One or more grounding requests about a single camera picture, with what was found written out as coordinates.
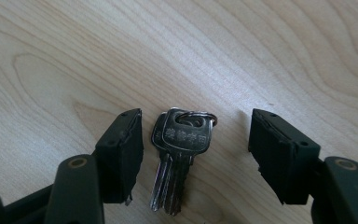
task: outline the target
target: metal rivet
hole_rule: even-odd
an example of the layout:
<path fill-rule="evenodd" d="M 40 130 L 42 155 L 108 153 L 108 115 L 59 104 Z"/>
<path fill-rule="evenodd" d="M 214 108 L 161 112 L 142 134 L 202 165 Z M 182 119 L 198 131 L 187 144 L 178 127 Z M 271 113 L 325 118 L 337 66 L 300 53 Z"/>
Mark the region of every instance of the metal rivet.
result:
<path fill-rule="evenodd" d="M 356 164 L 351 161 L 347 161 L 347 160 L 336 159 L 336 165 L 338 165 L 341 168 L 344 168 L 346 170 L 350 170 L 350 171 L 357 170 Z"/>
<path fill-rule="evenodd" d="M 84 165 L 86 165 L 87 163 L 87 160 L 84 159 L 84 158 L 76 158 L 76 159 L 73 159 L 71 161 L 69 161 L 68 165 L 70 168 L 72 169 L 76 169 L 76 168 L 80 168 Z"/>

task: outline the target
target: wooden table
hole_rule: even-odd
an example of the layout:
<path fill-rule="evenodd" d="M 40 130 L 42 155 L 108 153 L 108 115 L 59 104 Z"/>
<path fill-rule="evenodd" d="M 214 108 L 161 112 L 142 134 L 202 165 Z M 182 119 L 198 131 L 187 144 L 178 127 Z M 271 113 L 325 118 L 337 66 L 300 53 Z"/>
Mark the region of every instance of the wooden table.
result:
<path fill-rule="evenodd" d="M 170 107 L 219 118 L 182 212 L 149 208 L 150 143 Z M 0 196 L 53 182 L 118 114 L 143 109 L 145 155 L 130 206 L 106 223 L 311 223 L 282 206 L 247 150 L 253 108 L 358 161 L 358 1 L 0 1 Z"/>

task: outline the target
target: metal key ring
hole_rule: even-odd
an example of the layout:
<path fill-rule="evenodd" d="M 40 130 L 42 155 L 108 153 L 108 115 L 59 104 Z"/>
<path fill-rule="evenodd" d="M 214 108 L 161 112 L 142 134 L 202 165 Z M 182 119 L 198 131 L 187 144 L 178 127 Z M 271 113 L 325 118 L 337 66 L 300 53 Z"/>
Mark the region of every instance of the metal key ring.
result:
<path fill-rule="evenodd" d="M 181 115 L 179 115 L 176 119 L 183 119 L 183 118 L 189 118 L 189 117 L 202 117 L 202 118 L 208 118 L 211 119 L 212 126 L 215 126 L 217 124 L 217 116 L 208 112 L 200 112 L 200 111 L 188 111 Z"/>

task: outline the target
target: key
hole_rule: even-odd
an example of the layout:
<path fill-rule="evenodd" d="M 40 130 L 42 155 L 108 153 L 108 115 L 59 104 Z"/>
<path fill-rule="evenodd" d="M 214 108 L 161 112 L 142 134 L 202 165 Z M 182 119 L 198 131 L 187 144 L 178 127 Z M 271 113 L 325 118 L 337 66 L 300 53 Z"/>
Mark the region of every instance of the key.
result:
<path fill-rule="evenodd" d="M 152 133 L 152 143 L 160 154 L 160 165 L 150 207 L 163 207 L 175 216 L 180 212 L 184 184 L 194 157 L 210 144 L 214 115 L 172 108 L 162 113 Z"/>

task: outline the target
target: wood grain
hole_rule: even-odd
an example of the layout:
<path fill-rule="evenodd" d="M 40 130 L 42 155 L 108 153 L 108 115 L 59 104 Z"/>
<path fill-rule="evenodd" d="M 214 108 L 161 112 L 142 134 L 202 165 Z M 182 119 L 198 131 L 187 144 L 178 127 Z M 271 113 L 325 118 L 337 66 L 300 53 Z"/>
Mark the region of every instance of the wood grain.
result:
<path fill-rule="evenodd" d="M 149 209 L 170 107 L 219 118 L 195 159 L 182 212 Z M 144 112 L 145 156 L 130 206 L 106 223 L 311 223 L 281 206 L 247 151 L 253 108 L 358 161 L 358 1 L 0 1 L 0 196 L 45 187 L 91 153 L 122 111 Z"/>

